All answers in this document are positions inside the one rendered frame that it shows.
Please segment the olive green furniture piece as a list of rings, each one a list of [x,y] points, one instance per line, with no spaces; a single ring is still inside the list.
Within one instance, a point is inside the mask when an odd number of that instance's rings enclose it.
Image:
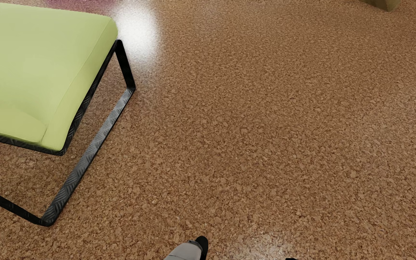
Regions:
[[[393,11],[401,3],[401,0],[358,0],[386,12]]]

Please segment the white robot left leg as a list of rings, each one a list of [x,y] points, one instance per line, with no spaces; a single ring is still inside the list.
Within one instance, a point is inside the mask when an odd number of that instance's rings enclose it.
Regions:
[[[199,236],[179,244],[163,260],[206,260],[208,246],[208,239]]]

